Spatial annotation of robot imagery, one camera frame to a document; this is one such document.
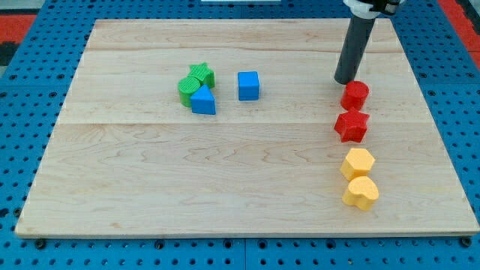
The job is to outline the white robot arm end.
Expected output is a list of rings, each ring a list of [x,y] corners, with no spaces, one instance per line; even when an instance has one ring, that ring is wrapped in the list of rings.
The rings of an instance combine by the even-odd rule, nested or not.
[[[397,13],[406,0],[343,0],[343,3],[356,17],[371,20],[380,14],[392,16]]]

